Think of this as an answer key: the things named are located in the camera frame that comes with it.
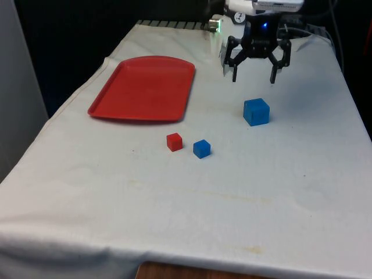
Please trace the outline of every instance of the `small red cube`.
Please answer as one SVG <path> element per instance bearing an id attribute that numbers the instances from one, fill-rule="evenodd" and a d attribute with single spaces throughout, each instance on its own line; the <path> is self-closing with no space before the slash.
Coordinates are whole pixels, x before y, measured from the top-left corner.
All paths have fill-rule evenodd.
<path id="1" fill-rule="evenodd" d="M 172 152 L 182 149 L 183 145 L 181 136 L 177 133 L 167 135 L 167 146 Z"/>

